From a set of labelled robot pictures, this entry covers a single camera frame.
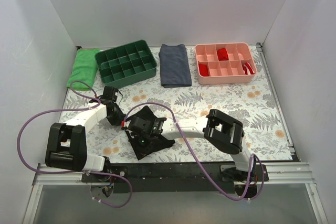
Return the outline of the black underwear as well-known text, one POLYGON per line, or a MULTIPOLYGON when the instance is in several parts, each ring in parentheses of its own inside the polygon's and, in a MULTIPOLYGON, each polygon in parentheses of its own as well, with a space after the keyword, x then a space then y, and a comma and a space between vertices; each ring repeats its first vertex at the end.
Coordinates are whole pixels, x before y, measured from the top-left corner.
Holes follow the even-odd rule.
MULTIPOLYGON (((162 135, 163 124, 166 118, 159 118, 154 115, 148 106, 142 108, 136 114, 127 118, 128 126, 125 128, 126 135, 132 146, 132 134, 143 136, 155 136, 160 141, 160 151, 166 148, 170 148, 175 144, 175 140, 168 140, 162 135)), ((143 159, 146 156, 136 156, 138 160, 143 159)))

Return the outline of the rolled red underwear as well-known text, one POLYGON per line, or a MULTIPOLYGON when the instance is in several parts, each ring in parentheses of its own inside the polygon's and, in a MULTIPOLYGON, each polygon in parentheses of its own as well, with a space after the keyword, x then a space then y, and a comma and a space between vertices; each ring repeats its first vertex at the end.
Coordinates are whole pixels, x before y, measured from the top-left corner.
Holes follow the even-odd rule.
POLYGON ((206 64, 199 63, 198 68, 199 68, 199 74, 202 77, 209 77, 208 66, 206 64))
POLYGON ((217 50, 217 57, 219 61, 227 61, 229 60, 228 52, 226 48, 220 48, 217 50))

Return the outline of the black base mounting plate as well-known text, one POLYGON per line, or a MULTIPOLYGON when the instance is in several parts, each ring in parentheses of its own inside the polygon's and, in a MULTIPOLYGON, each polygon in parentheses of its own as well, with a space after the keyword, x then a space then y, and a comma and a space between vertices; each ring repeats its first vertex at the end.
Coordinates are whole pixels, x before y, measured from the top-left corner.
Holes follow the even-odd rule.
MULTIPOLYGON (((226 193, 243 193, 247 177, 233 162, 202 162, 214 182, 226 193)), ((108 171, 126 178, 133 192, 215 191, 196 162, 111 164, 108 171)))

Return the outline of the folded green towel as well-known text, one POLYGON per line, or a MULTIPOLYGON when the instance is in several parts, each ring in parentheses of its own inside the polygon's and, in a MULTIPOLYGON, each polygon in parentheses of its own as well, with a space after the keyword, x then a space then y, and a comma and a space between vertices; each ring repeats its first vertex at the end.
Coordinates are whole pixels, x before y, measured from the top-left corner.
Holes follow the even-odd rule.
POLYGON ((78 49, 72 68, 71 76, 68 80, 67 87, 74 81, 82 81, 88 86, 93 87, 97 73, 97 63, 95 55, 100 52, 98 48, 78 49))

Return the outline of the folded grey-blue towel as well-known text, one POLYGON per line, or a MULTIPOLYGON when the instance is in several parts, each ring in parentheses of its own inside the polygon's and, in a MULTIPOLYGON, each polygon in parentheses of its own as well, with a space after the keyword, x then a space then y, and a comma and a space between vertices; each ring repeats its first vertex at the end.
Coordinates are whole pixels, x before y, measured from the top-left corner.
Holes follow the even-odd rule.
POLYGON ((159 51, 160 79, 164 88, 190 87, 192 85, 188 56, 184 44, 162 44, 159 51))

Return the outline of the green divided organizer tray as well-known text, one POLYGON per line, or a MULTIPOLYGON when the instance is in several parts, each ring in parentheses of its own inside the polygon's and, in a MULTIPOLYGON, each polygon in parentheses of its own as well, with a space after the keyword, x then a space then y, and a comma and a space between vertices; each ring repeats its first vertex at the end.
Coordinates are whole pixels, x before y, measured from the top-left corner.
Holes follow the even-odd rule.
POLYGON ((138 40, 95 54, 105 86, 123 88, 156 76, 157 63, 145 40, 138 40))

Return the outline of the rolled red underwear top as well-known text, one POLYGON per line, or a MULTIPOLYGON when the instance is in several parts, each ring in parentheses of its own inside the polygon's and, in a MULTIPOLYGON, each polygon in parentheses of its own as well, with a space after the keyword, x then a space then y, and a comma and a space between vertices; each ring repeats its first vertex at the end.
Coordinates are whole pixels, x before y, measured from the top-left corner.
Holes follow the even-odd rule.
POLYGON ((226 48, 220 48, 217 50, 217 57, 219 61, 227 61, 229 60, 228 52, 226 48))

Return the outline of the floral patterned table mat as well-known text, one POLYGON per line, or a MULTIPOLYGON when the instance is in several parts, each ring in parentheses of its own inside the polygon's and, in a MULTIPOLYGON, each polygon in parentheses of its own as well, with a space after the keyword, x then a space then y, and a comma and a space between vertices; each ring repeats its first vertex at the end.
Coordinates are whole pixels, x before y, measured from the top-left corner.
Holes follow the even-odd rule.
MULTIPOLYGON (((219 109, 243 123, 244 140, 251 153, 262 161, 291 161, 292 153, 288 136, 278 112, 273 92, 268 84, 260 56, 255 46, 250 46, 257 67, 257 75, 247 84, 200 85, 197 76, 196 55, 187 47, 192 86, 164 88, 160 82, 159 48, 151 48, 158 64, 157 74, 133 85, 121 88, 123 99, 120 108, 127 113, 143 102, 157 102, 171 108, 178 119, 205 117, 210 109, 219 109)), ((231 161, 232 158, 217 150, 207 140, 188 138, 201 162, 231 161)), ((87 135, 87 150, 103 155, 113 163, 136 163, 138 160, 124 131, 102 120, 87 135)), ((152 153, 140 162, 193 162, 184 140, 178 138, 171 148, 152 153)))

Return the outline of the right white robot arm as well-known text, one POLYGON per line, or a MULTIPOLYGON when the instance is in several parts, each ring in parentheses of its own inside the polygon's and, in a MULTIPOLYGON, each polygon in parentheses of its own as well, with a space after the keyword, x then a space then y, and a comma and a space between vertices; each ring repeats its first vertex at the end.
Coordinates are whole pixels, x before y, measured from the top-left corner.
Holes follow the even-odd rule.
POLYGON ((126 120, 125 132, 137 159, 172 147, 178 138, 203 138, 232 157, 235 167, 224 171, 227 180, 248 181, 257 174, 256 158, 245 143, 242 122, 217 109, 210 110, 205 117, 175 123, 155 116, 145 106, 126 120))

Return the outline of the red white striped underwear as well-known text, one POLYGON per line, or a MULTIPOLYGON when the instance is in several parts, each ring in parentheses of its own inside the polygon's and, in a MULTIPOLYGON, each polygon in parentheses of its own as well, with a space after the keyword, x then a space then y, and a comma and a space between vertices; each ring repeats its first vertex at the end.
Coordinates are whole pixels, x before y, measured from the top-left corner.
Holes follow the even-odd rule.
POLYGON ((247 75, 247 76, 252 76, 256 73, 253 70, 253 68, 252 68, 252 66, 249 62, 242 63, 242 68, 243 68, 244 74, 247 75))

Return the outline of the rolled red underwear left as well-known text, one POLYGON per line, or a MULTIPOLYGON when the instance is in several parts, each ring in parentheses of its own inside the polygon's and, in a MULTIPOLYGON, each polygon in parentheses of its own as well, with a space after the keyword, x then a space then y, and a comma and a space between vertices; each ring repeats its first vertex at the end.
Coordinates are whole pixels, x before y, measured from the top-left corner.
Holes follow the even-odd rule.
POLYGON ((199 63, 198 68, 199 68, 199 74, 202 77, 209 77, 208 66, 206 64, 199 63))

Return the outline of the pink divided organizer tray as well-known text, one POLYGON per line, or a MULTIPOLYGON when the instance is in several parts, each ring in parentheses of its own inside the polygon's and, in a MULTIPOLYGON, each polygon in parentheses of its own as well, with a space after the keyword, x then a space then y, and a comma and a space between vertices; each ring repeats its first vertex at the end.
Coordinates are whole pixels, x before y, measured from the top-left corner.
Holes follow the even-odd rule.
POLYGON ((198 44, 195 46, 198 81, 202 85, 249 83, 258 73, 250 47, 244 42, 198 44), (229 56, 227 61, 219 61, 217 50, 226 48, 229 56), (252 76, 244 74, 242 63, 249 62, 256 72, 252 76), (202 77, 198 64, 208 66, 209 77, 202 77))

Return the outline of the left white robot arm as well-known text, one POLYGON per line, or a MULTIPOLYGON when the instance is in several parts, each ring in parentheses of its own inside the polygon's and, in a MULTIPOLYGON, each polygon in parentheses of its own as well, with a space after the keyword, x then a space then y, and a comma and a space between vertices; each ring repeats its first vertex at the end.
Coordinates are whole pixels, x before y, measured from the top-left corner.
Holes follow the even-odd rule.
POLYGON ((122 97, 117 88, 106 86, 103 94, 98 97, 100 105, 92 99, 88 110, 80 112, 65 123, 54 123, 49 131, 45 164, 48 167, 76 172, 92 171, 98 181, 108 181, 112 175, 111 168, 107 166, 108 158, 89 154, 86 136, 104 119, 111 126, 121 125, 125 114, 117 101, 122 97))

